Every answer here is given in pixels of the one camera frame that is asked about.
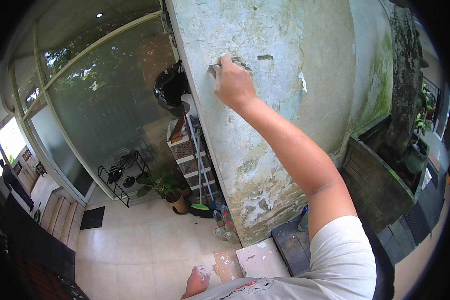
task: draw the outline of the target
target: person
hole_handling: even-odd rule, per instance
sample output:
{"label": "person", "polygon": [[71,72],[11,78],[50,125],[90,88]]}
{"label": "person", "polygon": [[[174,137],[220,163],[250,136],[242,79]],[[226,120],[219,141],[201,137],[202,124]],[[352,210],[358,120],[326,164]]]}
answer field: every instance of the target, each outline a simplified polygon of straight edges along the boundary
{"label": "person", "polygon": [[308,200],[310,271],[293,278],[240,278],[210,290],[193,268],[182,299],[372,299],[375,257],[352,199],[330,157],[310,137],[258,99],[252,78],[223,54],[215,95],[268,142]]}
{"label": "person", "polygon": [[29,195],[25,191],[24,187],[18,181],[17,177],[15,177],[15,175],[13,175],[12,169],[10,169],[10,166],[6,165],[3,162],[3,159],[0,159],[0,166],[3,169],[2,177],[3,177],[3,181],[5,182],[5,184],[17,192],[17,194],[28,205],[28,207],[30,208],[30,212],[31,212],[34,209],[34,201],[29,197]]}

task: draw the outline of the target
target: wooden planter box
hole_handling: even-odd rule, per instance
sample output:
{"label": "wooden planter box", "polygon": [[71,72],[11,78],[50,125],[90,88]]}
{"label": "wooden planter box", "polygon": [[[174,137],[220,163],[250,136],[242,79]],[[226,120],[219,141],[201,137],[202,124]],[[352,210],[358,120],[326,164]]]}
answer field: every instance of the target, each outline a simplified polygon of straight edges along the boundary
{"label": "wooden planter box", "polygon": [[350,136],[350,147],[341,170],[360,218],[365,218],[375,234],[411,209],[417,202],[427,164],[414,191],[375,152],[391,122],[390,114],[379,117]]}

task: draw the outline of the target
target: black helmet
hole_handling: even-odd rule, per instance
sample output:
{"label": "black helmet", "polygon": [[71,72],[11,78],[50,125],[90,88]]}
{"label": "black helmet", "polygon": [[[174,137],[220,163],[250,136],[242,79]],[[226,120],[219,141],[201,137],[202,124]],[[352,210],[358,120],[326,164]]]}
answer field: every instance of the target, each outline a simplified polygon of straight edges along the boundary
{"label": "black helmet", "polygon": [[164,110],[169,111],[175,117],[184,116],[190,105],[182,101],[182,95],[188,93],[188,81],[185,73],[179,73],[182,61],[169,66],[158,74],[153,84],[153,93],[158,104]]}

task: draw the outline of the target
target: green broom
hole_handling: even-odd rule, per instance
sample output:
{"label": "green broom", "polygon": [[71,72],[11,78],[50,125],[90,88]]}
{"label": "green broom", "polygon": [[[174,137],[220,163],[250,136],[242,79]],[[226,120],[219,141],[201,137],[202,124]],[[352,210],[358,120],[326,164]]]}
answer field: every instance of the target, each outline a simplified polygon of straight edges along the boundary
{"label": "green broom", "polygon": [[210,208],[208,208],[206,205],[204,205],[202,203],[202,175],[200,173],[201,169],[200,169],[200,161],[199,159],[202,159],[202,156],[200,155],[200,129],[197,129],[197,152],[198,152],[198,158],[197,158],[197,169],[198,169],[198,190],[199,190],[199,195],[200,195],[200,203],[194,203],[192,204],[193,208],[196,209],[201,209],[201,210],[210,210]]}

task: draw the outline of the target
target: white t-shirt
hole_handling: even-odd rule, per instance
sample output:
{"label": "white t-shirt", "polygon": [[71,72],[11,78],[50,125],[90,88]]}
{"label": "white t-shirt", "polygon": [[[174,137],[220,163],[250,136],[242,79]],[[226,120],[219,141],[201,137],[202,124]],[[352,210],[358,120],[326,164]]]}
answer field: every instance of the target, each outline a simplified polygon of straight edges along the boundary
{"label": "white t-shirt", "polygon": [[372,299],[375,258],[359,218],[346,215],[325,225],[310,253],[310,272],[299,277],[240,278],[188,299]]}

